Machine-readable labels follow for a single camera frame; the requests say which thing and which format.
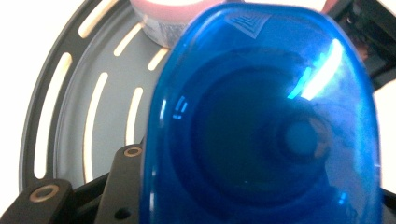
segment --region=white background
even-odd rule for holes
[[[82,2],[5,1],[1,8],[0,216],[19,194],[21,134],[37,76],[59,33]],[[378,93],[381,99],[377,100],[383,140],[387,138],[384,152],[389,160],[384,187],[395,192],[396,178],[392,177],[391,171],[396,171],[396,83],[384,91]]]

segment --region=white surface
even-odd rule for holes
[[[245,0],[245,2],[307,7],[316,11],[321,11],[324,7],[324,4],[326,3],[326,0]]]
[[[396,1],[395,0],[378,0],[389,12],[396,17]]]
[[[19,194],[21,134],[37,76],[83,0],[6,1],[0,13],[0,215]]]
[[[375,92],[381,141],[382,187],[396,193],[396,80]]]

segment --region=round hole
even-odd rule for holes
[[[41,203],[55,196],[58,193],[58,191],[59,191],[59,187],[56,185],[43,186],[39,189],[36,189],[30,195],[29,199],[33,203]]]
[[[289,151],[297,156],[311,157],[318,144],[318,134],[314,127],[307,121],[292,123],[285,134],[286,146]]]
[[[131,210],[128,208],[121,208],[119,209],[119,211],[116,212],[116,214],[114,214],[114,217],[117,220],[124,220],[125,218],[130,217],[132,214]]]
[[[135,157],[142,153],[142,148],[140,147],[130,147],[124,151],[126,157]]]

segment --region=blue plastic cover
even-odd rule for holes
[[[229,3],[155,89],[141,223],[380,223],[369,78],[325,15]]]

